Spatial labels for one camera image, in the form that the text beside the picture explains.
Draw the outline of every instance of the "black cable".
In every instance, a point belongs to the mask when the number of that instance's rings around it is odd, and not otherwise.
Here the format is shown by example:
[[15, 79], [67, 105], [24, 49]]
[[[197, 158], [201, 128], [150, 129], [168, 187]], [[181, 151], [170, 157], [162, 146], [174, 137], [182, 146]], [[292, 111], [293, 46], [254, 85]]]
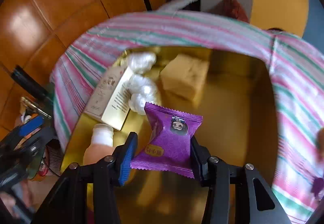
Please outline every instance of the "black cable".
[[42, 158], [42, 161], [44, 163], [44, 165], [48, 168], [48, 170], [53, 174], [53, 175], [56, 175], [57, 177], [60, 177], [57, 173], [55, 173], [48, 164], [46, 164], [44, 158]]

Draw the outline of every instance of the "white plastic wrap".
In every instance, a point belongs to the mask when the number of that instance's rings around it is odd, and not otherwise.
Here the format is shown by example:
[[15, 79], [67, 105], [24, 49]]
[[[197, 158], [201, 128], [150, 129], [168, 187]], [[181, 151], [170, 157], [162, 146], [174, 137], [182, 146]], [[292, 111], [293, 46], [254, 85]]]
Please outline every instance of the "white plastic wrap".
[[145, 115], [146, 102], [158, 104], [158, 88], [149, 78], [134, 74], [125, 85], [132, 94], [128, 101], [132, 111]]
[[157, 56], [153, 52], [132, 53], [125, 58], [124, 64], [134, 73], [143, 74], [149, 71], [156, 61]]

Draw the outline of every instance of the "yellow label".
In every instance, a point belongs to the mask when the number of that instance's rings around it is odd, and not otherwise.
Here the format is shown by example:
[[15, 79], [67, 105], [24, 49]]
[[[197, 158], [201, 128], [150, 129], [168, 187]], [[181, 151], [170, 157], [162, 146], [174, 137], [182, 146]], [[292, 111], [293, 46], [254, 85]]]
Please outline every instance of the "yellow label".
[[164, 149], [162, 149], [160, 146], [155, 145], [147, 145], [145, 147], [145, 153], [151, 156], [162, 156], [164, 152]]

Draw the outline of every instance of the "pink striped cloth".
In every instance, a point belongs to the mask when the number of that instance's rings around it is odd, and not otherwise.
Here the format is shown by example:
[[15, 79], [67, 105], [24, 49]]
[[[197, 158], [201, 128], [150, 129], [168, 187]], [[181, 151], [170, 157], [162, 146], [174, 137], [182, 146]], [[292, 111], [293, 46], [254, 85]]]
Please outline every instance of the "pink striped cloth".
[[266, 64], [275, 93], [279, 152], [272, 189], [292, 223], [305, 223], [317, 206], [310, 192], [323, 176], [317, 132], [324, 127], [324, 55], [299, 37], [202, 12], [143, 12], [109, 19], [81, 35], [58, 60], [54, 123], [65, 150], [106, 68], [128, 48], [204, 46], [234, 51]]

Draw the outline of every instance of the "cartoon face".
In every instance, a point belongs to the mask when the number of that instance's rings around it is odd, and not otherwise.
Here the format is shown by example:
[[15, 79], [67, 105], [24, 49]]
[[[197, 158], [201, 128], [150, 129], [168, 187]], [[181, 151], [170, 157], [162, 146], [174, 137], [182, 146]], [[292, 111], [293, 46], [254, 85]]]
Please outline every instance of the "cartoon face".
[[186, 135], [188, 132], [186, 121], [178, 116], [172, 116], [170, 131], [178, 135]]

